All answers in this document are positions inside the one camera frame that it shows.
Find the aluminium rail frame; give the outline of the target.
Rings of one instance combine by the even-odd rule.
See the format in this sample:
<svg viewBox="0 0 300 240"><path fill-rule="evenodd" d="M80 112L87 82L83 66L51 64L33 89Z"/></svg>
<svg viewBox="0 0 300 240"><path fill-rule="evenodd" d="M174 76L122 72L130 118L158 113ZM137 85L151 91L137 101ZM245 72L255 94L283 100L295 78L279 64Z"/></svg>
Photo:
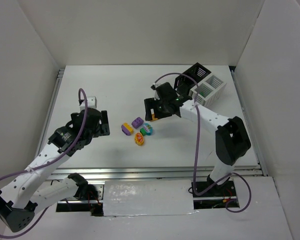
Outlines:
<svg viewBox="0 0 300 240"><path fill-rule="evenodd" d="M197 124L176 115L151 122L153 134L138 146L122 132L123 123L145 117L144 99L152 98L154 82L173 83L186 65L68 65L53 96L46 137L79 110L78 90L97 99L106 110L110 135L94 138L49 177L62 180L79 173L89 180L191 178L194 174ZM198 177L210 174L218 161L215 136L200 130Z"/></svg>

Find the purple lego brick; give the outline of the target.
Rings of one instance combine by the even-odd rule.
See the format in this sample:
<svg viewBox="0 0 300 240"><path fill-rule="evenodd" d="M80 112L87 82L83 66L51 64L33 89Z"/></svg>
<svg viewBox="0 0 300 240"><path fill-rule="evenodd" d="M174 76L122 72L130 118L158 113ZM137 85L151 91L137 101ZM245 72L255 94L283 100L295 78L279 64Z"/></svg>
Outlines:
<svg viewBox="0 0 300 240"><path fill-rule="evenodd" d="M144 120L141 118L141 117L137 117L135 118L131 125L135 128L135 129L138 129L140 126L142 126L144 123Z"/></svg>

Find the teal frog flower lego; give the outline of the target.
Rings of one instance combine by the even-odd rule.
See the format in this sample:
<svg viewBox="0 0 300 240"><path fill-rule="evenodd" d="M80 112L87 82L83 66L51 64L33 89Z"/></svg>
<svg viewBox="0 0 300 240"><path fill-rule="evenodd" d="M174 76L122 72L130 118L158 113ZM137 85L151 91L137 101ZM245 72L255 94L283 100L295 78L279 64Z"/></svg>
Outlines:
<svg viewBox="0 0 300 240"><path fill-rule="evenodd" d="M140 128L139 132L143 136L151 136L153 134L153 128L149 123L144 123Z"/></svg>

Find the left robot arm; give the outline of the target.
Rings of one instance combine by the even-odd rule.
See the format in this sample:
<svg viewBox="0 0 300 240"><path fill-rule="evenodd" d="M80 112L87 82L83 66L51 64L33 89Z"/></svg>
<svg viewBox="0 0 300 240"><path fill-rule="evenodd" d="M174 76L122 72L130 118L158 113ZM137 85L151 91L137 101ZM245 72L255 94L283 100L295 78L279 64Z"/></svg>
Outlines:
<svg viewBox="0 0 300 240"><path fill-rule="evenodd" d="M99 200L102 190L78 173L40 189L47 178L92 139L110 134L108 113L93 108L72 113L71 120L57 128L41 153L8 185L0 189L0 219L13 232L26 228L35 215L67 198Z"/></svg>

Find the white slatted container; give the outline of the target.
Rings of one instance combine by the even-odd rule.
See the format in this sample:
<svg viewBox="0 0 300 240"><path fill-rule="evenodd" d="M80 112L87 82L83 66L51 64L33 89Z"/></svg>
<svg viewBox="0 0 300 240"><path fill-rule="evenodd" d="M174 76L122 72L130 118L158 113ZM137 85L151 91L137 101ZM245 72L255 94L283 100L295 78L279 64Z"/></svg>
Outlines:
<svg viewBox="0 0 300 240"><path fill-rule="evenodd" d="M196 98L197 102L208 108L220 98L226 85L225 81L218 78L214 73L210 73L199 81L197 85L194 85L189 90L188 95L192 99L195 99L196 95L198 95Z"/></svg>

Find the yellow butterfly lego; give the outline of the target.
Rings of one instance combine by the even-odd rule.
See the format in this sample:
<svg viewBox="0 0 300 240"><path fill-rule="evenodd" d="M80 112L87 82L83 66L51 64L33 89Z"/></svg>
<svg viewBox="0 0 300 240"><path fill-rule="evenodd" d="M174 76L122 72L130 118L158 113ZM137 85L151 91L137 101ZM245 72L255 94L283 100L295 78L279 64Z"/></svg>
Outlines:
<svg viewBox="0 0 300 240"><path fill-rule="evenodd" d="M140 133L140 132L137 132L135 135L134 135L134 141L135 143L138 145L138 146L142 146L145 142L144 140L144 136Z"/></svg>

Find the white foil cover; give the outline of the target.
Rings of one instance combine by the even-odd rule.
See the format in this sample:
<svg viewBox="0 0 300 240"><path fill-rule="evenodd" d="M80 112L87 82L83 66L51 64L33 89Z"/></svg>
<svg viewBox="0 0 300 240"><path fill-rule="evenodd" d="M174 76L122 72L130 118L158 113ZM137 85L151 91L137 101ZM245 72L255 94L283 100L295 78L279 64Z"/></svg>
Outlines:
<svg viewBox="0 0 300 240"><path fill-rule="evenodd" d="M103 214L113 217L174 216L195 212L191 181L107 181L103 191Z"/></svg>

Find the purple and yellow lego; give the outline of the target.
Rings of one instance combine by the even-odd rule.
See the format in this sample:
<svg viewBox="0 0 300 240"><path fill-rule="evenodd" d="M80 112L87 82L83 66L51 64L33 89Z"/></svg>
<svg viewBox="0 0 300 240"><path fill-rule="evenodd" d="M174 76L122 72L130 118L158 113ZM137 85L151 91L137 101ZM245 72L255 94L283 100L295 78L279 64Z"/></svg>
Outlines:
<svg viewBox="0 0 300 240"><path fill-rule="evenodd" d="M126 136L131 136L134 133L133 128L126 122L121 125L121 130Z"/></svg>

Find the yellow curved lego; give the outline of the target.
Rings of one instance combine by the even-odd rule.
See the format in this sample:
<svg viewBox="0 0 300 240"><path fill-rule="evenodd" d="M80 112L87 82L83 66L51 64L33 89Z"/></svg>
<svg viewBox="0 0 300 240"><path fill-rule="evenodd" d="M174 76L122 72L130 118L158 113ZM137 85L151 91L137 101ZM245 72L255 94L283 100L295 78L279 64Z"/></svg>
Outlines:
<svg viewBox="0 0 300 240"><path fill-rule="evenodd" d="M153 122L153 121L157 121L158 120L158 118L157 117L155 117L155 114L153 113L152 115L151 115L151 122Z"/></svg>

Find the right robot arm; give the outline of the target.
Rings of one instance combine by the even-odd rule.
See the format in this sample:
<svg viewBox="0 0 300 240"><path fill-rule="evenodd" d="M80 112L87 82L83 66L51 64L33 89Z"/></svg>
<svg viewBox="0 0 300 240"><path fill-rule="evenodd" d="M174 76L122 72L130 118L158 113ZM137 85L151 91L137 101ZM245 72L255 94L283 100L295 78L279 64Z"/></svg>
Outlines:
<svg viewBox="0 0 300 240"><path fill-rule="evenodd" d="M252 144L243 120L220 115L199 102L199 95L177 94L170 83L154 83L155 96L144 100L145 120L163 119L176 115L197 124L195 166L198 164L200 131L203 129L215 137L217 162L207 180L222 186L229 180L234 164L243 157Z"/></svg>

